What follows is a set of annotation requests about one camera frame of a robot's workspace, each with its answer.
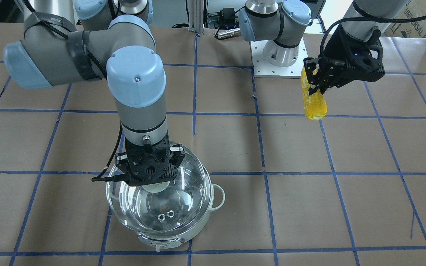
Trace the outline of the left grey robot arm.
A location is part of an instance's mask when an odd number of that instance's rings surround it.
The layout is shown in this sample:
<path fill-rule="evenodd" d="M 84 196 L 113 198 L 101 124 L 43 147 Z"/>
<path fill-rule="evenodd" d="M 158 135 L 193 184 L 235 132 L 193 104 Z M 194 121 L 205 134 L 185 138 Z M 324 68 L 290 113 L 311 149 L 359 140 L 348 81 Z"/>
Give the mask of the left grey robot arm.
<path fill-rule="evenodd" d="M 381 33 L 406 5 L 405 0 L 354 0 L 317 58 L 303 66 L 309 94 L 352 81 L 374 82 L 385 75 Z M 267 40 L 265 58 L 276 66 L 294 63 L 312 11 L 300 0 L 248 0 L 238 14 L 245 41 Z"/>

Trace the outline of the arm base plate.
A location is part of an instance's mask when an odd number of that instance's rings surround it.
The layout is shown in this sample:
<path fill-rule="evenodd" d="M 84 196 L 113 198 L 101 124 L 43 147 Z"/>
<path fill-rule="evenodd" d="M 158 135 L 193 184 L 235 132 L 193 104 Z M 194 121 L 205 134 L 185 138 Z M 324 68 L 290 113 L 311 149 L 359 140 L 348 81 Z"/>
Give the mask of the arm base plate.
<path fill-rule="evenodd" d="M 253 41 L 250 46 L 255 77 L 301 77 L 303 59 L 308 57 L 303 39 L 291 49 L 280 47 L 273 40 Z"/>

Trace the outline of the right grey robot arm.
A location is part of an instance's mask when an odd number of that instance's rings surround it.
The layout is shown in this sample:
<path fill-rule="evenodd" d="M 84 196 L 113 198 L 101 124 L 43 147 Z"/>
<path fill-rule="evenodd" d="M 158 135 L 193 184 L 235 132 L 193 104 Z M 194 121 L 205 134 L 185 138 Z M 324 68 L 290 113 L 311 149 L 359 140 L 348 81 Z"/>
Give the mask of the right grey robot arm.
<path fill-rule="evenodd" d="M 84 30 L 64 17 L 32 11 L 24 39 L 7 44 L 5 66 L 19 86 L 50 88 L 105 78 L 126 138 L 127 177 L 173 175 L 183 154 L 169 146 L 166 75 L 149 23 L 150 0 L 76 0 Z"/>

